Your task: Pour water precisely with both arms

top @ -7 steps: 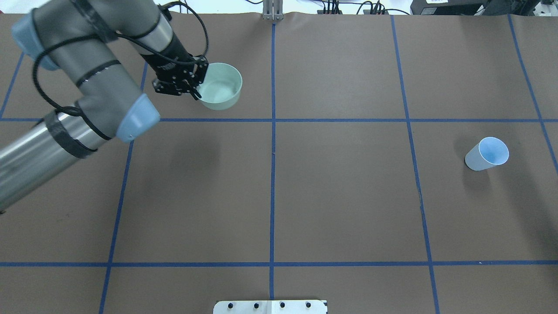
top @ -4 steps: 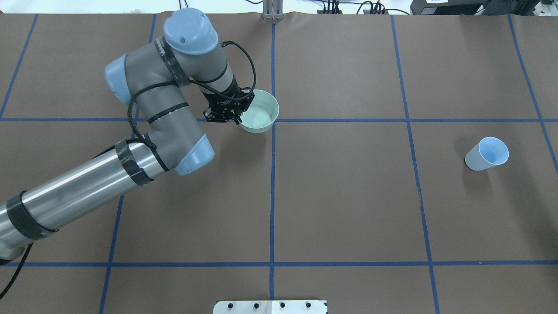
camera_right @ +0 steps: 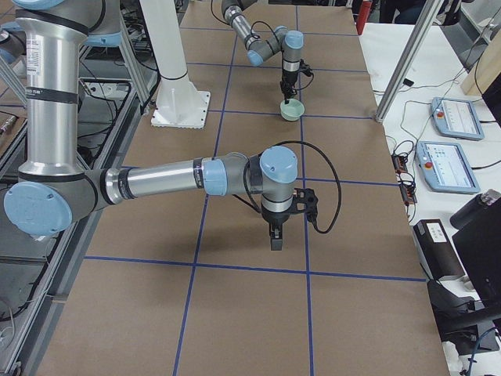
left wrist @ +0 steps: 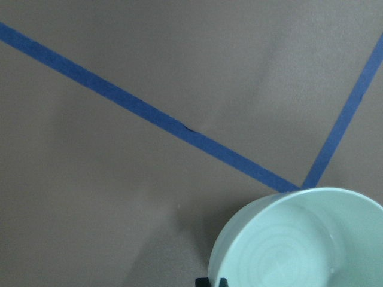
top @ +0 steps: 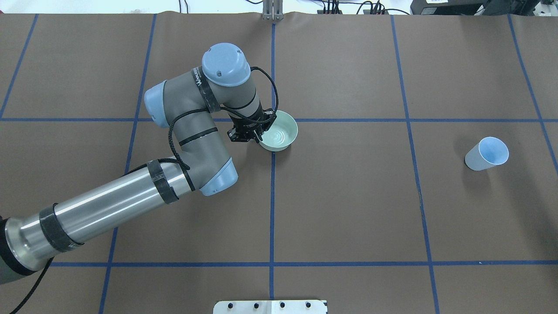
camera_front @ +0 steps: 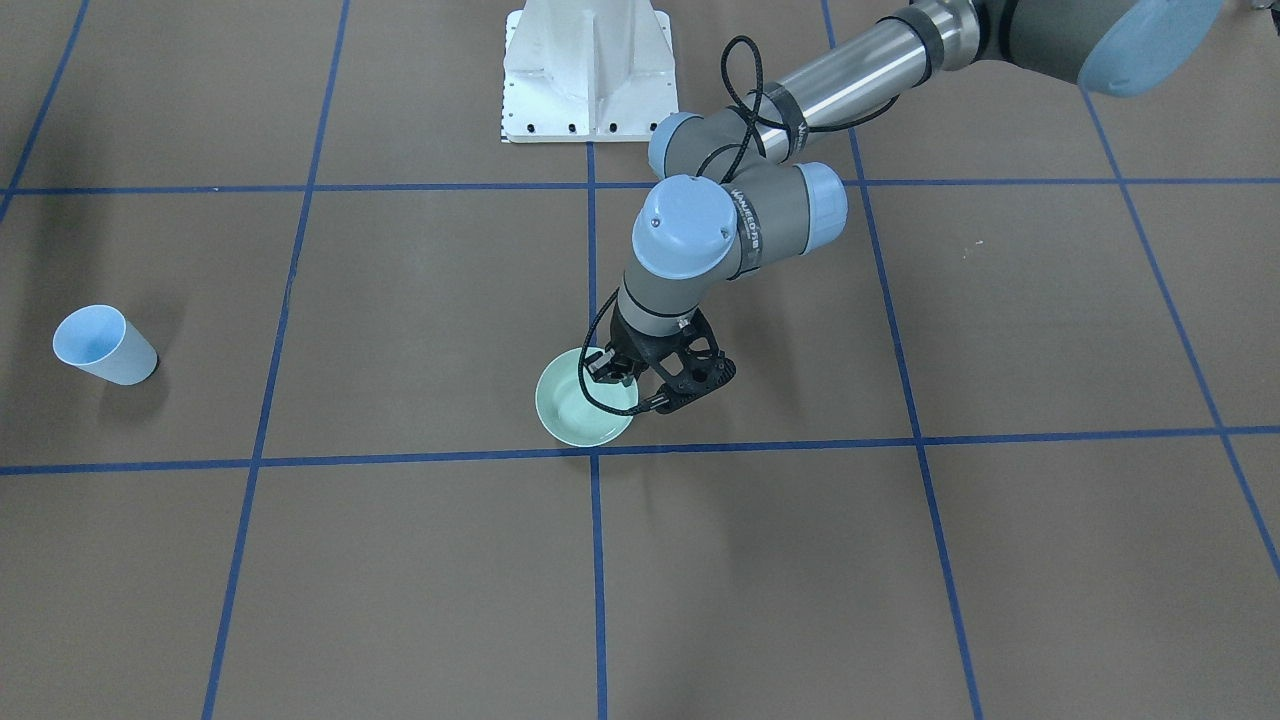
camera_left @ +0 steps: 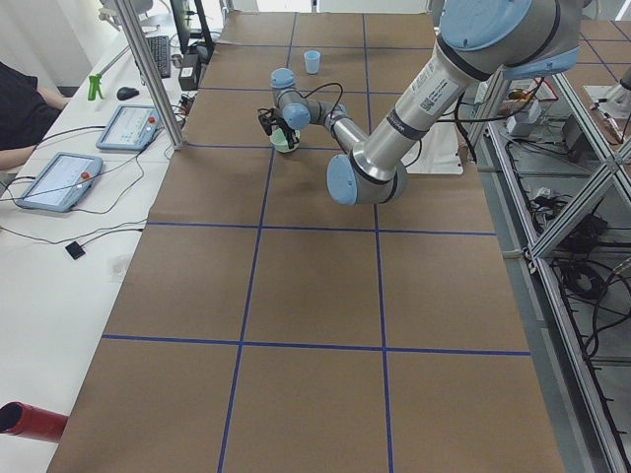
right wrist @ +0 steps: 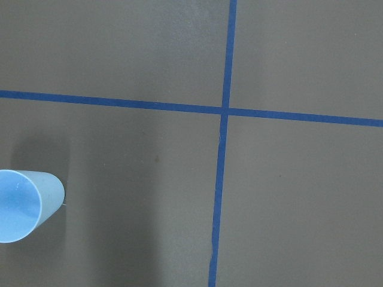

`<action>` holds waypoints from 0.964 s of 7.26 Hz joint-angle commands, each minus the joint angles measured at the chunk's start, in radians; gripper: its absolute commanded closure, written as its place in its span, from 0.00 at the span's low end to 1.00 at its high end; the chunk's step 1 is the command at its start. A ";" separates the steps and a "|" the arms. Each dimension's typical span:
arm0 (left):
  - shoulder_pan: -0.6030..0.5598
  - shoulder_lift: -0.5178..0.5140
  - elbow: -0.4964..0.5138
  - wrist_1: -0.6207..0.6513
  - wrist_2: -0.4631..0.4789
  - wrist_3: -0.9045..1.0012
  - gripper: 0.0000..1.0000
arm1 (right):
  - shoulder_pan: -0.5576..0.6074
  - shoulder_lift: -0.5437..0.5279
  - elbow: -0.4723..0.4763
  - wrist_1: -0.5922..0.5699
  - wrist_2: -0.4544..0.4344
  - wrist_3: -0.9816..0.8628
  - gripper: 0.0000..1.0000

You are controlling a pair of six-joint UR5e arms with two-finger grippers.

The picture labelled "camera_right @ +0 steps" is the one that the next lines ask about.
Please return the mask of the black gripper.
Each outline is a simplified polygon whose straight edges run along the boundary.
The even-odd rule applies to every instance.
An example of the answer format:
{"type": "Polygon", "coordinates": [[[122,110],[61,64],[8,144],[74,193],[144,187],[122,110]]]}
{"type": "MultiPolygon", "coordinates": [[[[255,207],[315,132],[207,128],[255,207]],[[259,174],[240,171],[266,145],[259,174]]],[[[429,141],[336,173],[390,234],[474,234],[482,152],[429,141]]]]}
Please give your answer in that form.
{"type": "Polygon", "coordinates": [[[283,92],[284,103],[289,103],[289,99],[293,99],[296,96],[296,89],[294,88],[296,82],[296,71],[282,70],[280,88],[283,92]]]}
{"type": "Polygon", "coordinates": [[[270,248],[272,251],[281,251],[283,247],[282,225],[289,219],[289,210],[282,212],[269,211],[261,208],[261,217],[269,224],[270,248]]]}

